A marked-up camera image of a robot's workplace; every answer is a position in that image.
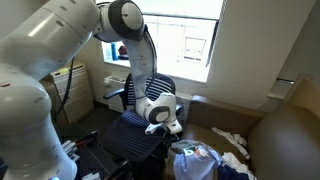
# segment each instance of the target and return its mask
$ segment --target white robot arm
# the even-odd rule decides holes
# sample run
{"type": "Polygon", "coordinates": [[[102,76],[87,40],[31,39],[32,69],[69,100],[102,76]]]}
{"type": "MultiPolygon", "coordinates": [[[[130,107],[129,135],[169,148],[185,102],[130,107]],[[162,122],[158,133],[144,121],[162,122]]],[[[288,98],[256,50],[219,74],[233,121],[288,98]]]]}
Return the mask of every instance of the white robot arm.
{"type": "Polygon", "coordinates": [[[182,128],[175,115],[176,97],[163,93],[153,102],[145,93],[147,78],[156,73],[157,57],[140,9],[130,0],[106,4],[101,7],[101,26],[103,31],[96,38],[104,42],[122,40],[128,49],[137,113],[151,124],[163,123],[172,134],[180,132],[182,128]]]}
{"type": "Polygon", "coordinates": [[[51,100],[38,82],[63,67],[96,35],[123,40],[135,87],[136,111],[151,123],[181,131],[175,97],[152,102],[145,80],[156,72],[155,51],[139,8],[128,0],[102,7],[92,0],[51,0],[0,41],[0,157],[5,180],[74,179],[77,168],[64,153],[51,122],[51,100]]]}

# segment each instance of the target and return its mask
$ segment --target wall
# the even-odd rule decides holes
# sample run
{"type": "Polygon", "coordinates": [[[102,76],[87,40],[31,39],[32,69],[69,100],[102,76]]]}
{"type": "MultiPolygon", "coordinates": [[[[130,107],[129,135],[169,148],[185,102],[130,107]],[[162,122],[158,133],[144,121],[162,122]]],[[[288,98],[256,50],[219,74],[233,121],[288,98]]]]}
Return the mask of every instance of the wall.
{"type": "Polygon", "coordinates": [[[320,1],[317,1],[281,69],[279,78],[294,80],[312,74],[320,83],[320,1]]]}
{"type": "MultiPolygon", "coordinates": [[[[315,0],[228,0],[206,84],[175,79],[179,92],[270,111],[266,97],[315,0]]],[[[84,61],[95,99],[104,94],[104,77],[125,77],[129,69],[103,63],[101,44],[90,42],[76,57],[84,61]]]]}
{"type": "Polygon", "coordinates": [[[47,0],[0,0],[0,39],[16,29],[47,0]]]}

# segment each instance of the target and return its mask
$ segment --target office chair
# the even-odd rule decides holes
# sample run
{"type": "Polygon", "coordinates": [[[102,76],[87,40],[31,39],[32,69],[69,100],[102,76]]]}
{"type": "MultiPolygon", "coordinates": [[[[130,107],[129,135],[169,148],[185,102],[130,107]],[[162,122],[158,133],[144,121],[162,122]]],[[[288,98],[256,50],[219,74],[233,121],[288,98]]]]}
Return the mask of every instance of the office chair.
{"type": "MultiPolygon", "coordinates": [[[[146,81],[146,87],[146,95],[152,101],[155,101],[163,92],[169,92],[172,94],[176,93],[176,86],[174,81],[169,76],[160,73],[156,73],[153,77],[149,77],[146,81]]],[[[133,107],[135,105],[135,96],[131,73],[127,76],[124,88],[120,88],[109,94],[106,94],[103,98],[108,100],[117,95],[121,97],[124,111],[126,111],[128,107],[133,107]]],[[[176,115],[180,115],[182,110],[182,105],[177,104],[176,115]]]]}
{"type": "MultiPolygon", "coordinates": [[[[170,77],[156,73],[146,80],[146,96],[149,99],[155,101],[163,92],[176,93],[175,83],[170,77]]],[[[104,99],[110,99],[116,95],[121,97],[125,112],[103,136],[102,146],[116,156],[135,164],[149,161],[150,157],[161,163],[171,143],[179,140],[178,136],[167,133],[163,128],[158,128],[152,135],[145,134],[149,122],[142,119],[133,109],[128,108],[135,105],[131,74],[127,76],[124,88],[105,95],[104,99]]],[[[177,116],[182,110],[182,105],[176,105],[177,116]]]]}

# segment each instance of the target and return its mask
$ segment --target chair backrest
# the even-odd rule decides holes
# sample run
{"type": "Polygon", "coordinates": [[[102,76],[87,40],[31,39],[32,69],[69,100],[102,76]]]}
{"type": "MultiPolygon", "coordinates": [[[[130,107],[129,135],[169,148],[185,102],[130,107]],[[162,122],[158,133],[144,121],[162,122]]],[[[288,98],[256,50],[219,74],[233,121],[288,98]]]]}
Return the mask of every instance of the chair backrest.
{"type": "MultiPolygon", "coordinates": [[[[155,101],[163,92],[172,94],[176,93],[175,83],[169,76],[156,73],[147,79],[146,95],[149,99],[155,101]]],[[[122,93],[120,97],[122,99],[124,110],[127,109],[127,106],[135,105],[135,95],[131,73],[128,75],[126,83],[124,85],[124,93],[122,93]]]]}

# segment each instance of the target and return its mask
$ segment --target black cable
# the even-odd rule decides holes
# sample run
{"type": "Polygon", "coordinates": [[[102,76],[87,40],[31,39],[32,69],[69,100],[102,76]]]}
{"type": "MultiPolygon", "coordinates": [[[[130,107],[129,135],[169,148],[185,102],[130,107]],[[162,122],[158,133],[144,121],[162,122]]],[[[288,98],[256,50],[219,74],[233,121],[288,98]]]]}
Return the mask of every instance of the black cable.
{"type": "Polygon", "coordinates": [[[57,117],[58,115],[61,113],[61,111],[63,110],[64,108],[64,105],[66,104],[67,100],[68,100],[68,97],[69,97],[69,92],[70,92],[70,87],[71,87],[71,80],[72,80],[72,72],[73,72],[73,62],[74,62],[74,57],[72,58],[71,60],[71,65],[70,65],[70,70],[69,70],[69,77],[68,77],[68,82],[67,82],[67,87],[66,87],[66,92],[64,94],[64,97],[63,97],[63,100],[60,104],[60,107],[59,109],[57,110],[55,116],[54,116],[54,122],[57,121],[57,117]]]}
{"type": "Polygon", "coordinates": [[[147,96],[142,96],[142,97],[136,97],[135,99],[137,100],[137,99],[143,99],[143,98],[145,98],[145,97],[147,97],[147,96]]]}
{"type": "Polygon", "coordinates": [[[101,3],[98,3],[97,6],[99,8],[101,8],[101,7],[103,7],[103,6],[107,5],[107,4],[111,4],[111,2],[101,2],[101,3]]]}
{"type": "Polygon", "coordinates": [[[153,66],[152,66],[152,79],[151,79],[151,82],[147,85],[147,87],[146,87],[146,89],[145,89],[145,92],[144,92],[144,94],[147,96],[147,92],[148,92],[148,90],[149,90],[149,88],[150,88],[150,86],[152,85],[152,83],[153,83],[153,81],[154,81],[154,76],[155,76],[155,74],[157,73],[157,69],[155,68],[155,64],[156,64],[156,62],[154,62],[156,59],[157,59],[157,53],[156,53],[156,48],[155,48],[155,46],[154,46],[154,42],[153,42],[153,40],[152,40],[152,38],[151,38],[151,35],[150,35],[150,33],[149,33],[149,29],[148,29],[148,26],[147,25],[145,25],[145,29],[144,29],[144,32],[146,33],[146,36],[148,37],[147,39],[149,40],[149,42],[150,42],[150,45],[151,45],[151,49],[152,49],[152,52],[153,52],[153,58],[152,58],[152,60],[153,60],[153,66]]]}

